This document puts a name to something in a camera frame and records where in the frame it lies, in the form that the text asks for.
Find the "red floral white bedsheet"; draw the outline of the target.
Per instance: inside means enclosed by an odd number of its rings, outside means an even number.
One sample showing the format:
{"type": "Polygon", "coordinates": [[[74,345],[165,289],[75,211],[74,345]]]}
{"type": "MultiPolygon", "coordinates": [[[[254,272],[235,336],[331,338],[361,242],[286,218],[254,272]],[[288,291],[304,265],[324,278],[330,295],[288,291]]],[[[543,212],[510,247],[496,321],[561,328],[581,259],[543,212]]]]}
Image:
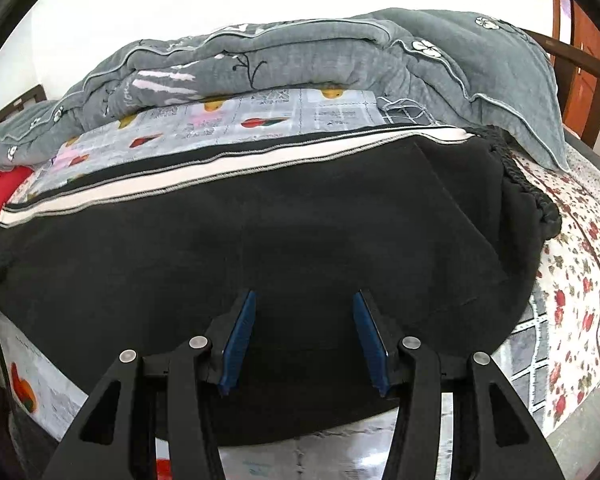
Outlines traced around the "red floral white bedsheet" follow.
{"type": "Polygon", "coordinates": [[[528,307],[503,350],[506,374],[543,434],[600,388],[600,170],[574,148],[569,172],[514,156],[562,216],[545,243],[528,307]]]}

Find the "dark wooden bed footboard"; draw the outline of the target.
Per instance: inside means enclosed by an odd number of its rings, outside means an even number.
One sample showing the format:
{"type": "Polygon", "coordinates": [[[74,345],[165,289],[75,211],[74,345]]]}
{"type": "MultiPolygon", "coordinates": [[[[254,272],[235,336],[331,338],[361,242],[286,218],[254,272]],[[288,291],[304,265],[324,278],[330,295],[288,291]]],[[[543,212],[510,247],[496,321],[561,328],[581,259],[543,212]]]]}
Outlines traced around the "dark wooden bed footboard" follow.
{"type": "Polygon", "coordinates": [[[33,88],[24,92],[21,96],[18,96],[15,101],[7,104],[0,110],[0,123],[6,122],[8,118],[11,118],[15,114],[22,112],[27,107],[34,103],[43,102],[46,100],[46,93],[42,84],[37,84],[33,88]]]}

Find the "grey folded quilt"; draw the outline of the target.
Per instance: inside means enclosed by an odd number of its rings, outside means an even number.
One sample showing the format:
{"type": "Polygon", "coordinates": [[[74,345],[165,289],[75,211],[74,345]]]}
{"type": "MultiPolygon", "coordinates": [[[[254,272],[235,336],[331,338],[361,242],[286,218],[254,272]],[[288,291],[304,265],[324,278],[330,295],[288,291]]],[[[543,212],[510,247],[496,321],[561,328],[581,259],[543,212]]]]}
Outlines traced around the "grey folded quilt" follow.
{"type": "Polygon", "coordinates": [[[480,13],[386,9],[131,42],[60,99],[2,122],[0,170],[41,165],[144,108],[300,87],[366,90],[421,124],[502,128],[541,166],[568,166],[554,70],[528,32],[480,13]]]}

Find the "dark wooden bed headboard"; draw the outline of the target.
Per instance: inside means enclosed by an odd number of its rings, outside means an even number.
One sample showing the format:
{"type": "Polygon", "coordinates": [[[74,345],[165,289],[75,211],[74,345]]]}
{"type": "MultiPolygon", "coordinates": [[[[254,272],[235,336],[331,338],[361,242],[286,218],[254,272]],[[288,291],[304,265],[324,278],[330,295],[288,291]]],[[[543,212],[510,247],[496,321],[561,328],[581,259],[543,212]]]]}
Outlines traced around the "dark wooden bed headboard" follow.
{"type": "Polygon", "coordinates": [[[562,121],[570,136],[592,150],[600,135],[600,58],[580,48],[527,30],[552,58],[562,121]]]}

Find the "orange wooden door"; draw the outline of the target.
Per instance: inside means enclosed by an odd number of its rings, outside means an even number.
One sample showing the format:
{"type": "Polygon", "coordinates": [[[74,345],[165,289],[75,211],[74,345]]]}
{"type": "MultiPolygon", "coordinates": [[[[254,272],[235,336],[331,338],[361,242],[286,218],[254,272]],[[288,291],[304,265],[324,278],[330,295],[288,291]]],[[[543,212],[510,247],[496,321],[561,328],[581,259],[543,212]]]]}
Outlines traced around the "orange wooden door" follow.
{"type": "Polygon", "coordinates": [[[592,148],[600,134],[600,31],[574,0],[553,0],[552,37],[568,54],[552,55],[562,120],[592,148]]]}

